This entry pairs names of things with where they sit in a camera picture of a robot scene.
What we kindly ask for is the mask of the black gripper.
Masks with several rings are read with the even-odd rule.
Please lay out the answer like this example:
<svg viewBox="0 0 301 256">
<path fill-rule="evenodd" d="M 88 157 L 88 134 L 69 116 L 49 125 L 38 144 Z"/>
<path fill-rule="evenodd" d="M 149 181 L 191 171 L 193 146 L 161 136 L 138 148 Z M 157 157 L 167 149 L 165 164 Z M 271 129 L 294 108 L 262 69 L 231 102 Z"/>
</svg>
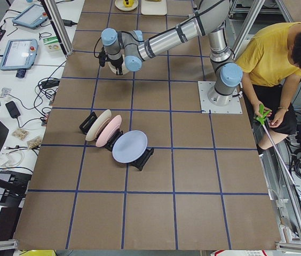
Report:
<svg viewBox="0 0 301 256">
<path fill-rule="evenodd" d="M 123 4 L 125 6 L 128 6 L 128 0 L 124 0 Z M 108 58 L 109 58 L 109 61 L 116 68 L 116 75 L 117 76 L 122 76 L 123 75 L 123 68 L 122 68 L 123 57 L 122 57 L 121 51 L 118 51 L 116 53 L 108 53 Z"/>
</svg>

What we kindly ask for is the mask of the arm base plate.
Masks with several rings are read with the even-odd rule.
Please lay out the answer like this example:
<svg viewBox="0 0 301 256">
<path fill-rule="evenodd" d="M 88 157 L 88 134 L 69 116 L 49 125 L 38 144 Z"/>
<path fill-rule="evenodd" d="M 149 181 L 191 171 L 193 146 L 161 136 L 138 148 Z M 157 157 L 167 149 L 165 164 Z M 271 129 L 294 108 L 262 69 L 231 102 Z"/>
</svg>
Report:
<svg viewBox="0 0 301 256">
<path fill-rule="evenodd" d="M 215 81 L 198 81 L 201 113 L 243 114 L 237 87 L 230 95 L 220 95 L 215 91 Z"/>
</svg>

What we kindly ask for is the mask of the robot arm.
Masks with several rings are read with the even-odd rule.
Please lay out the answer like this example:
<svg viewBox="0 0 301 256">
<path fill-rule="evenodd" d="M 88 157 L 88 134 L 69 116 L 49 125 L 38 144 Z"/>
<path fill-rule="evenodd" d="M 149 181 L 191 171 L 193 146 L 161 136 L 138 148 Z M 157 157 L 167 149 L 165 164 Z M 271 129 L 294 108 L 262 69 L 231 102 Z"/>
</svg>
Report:
<svg viewBox="0 0 301 256">
<path fill-rule="evenodd" d="M 100 66 L 110 62 L 117 75 L 123 68 L 136 72 L 142 63 L 192 38 L 207 36 L 210 62 L 216 75 L 215 85 L 208 91 L 209 101 L 216 106 L 229 104 L 243 71 L 234 63 L 225 36 L 225 19 L 229 1 L 198 1 L 197 10 L 174 27 L 144 39 L 140 30 L 116 31 L 106 28 L 101 33 L 103 47 L 98 55 Z"/>
</svg>

